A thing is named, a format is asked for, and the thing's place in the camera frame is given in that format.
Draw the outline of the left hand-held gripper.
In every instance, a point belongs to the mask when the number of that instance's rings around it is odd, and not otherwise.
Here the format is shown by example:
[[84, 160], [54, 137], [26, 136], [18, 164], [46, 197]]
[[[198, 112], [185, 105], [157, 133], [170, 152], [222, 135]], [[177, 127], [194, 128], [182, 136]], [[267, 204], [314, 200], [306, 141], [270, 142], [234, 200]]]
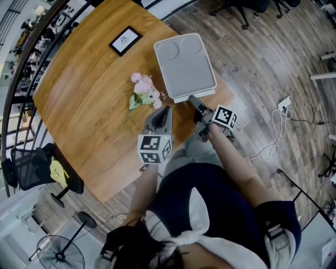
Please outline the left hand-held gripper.
[[159, 134], [140, 134], [138, 136], [138, 155], [143, 166], [143, 172], [150, 164], [163, 164], [173, 150], [173, 110], [165, 106], [150, 114], [144, 125], [145, 130], [156, 131]]

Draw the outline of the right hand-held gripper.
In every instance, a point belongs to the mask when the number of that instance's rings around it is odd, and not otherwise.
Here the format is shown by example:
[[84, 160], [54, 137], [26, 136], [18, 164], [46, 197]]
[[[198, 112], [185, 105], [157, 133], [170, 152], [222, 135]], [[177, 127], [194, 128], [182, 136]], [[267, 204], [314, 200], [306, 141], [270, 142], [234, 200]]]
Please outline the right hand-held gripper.
[[209, 131], [208, 126], [211, 123], [215, 123], [220, 127], [223, 127], [224, 130], [228, 130], [228, 137], [233, 138], [230, 136], [230, 133], [234, 129], [237, 121], [237, 114], [234, 111], [231, 111], [222, 105], [218, 105], [216, 110], [213, 111], [194, 95], [190, 95], [188, 100], [196, 109], [194, 115], [194, 132], [203, 142], [207, 141], [207, 134]]

